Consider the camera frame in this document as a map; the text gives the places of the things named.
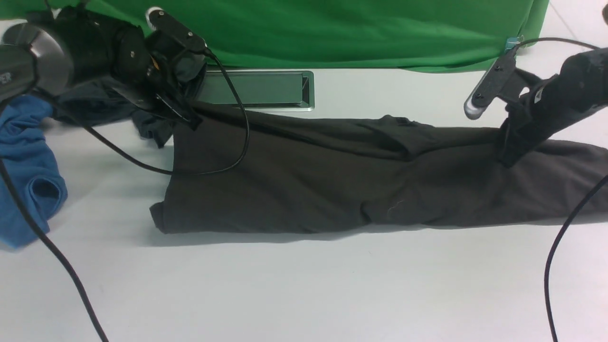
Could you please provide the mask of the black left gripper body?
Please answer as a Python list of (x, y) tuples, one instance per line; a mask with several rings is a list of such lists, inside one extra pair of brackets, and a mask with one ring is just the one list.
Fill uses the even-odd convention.
[(206, 42), (192, 32), (111, 31), (102, 39), (108, 50), (111, 89), (137, 108), (192, 130), (202, 123), (178, 78), (178, 63), (191, 60), (187, 71), (196, 77), (205, 65)]

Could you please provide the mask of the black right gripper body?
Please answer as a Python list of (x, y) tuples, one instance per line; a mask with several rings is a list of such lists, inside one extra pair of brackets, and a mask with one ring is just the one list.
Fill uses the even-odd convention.
[(527, 87), (529, 91), (518, 100), (507, 102), (508, 117), (496, 143), (496, 160), (506, 168), (516, 165), (527, 153), (569, 126), (562, 75), (541, 79), (517, 68), (514, 77), (520, 89)]

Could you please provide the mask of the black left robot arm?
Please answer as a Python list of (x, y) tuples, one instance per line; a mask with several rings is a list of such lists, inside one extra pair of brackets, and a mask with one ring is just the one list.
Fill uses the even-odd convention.
[(100, 81), (137, 108), (196, 129), (195, 113), (174, 71), (184, 53), (204, 56), (207, 45), (160, 7), (146, 11), (152, 29), (86, 8), (67, 6), (54, 17), (35, 11), (1, 38), (1, 99), (37, 91), (62, 95)]

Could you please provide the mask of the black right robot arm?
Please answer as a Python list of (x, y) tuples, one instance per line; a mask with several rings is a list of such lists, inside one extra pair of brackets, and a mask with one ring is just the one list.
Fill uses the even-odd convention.
[(530, 86), (517, 106), (507, 106), (497, 161), (510, 168), (554, 134), (606, 107), (607, 49), (575, 54), (560, 73)]

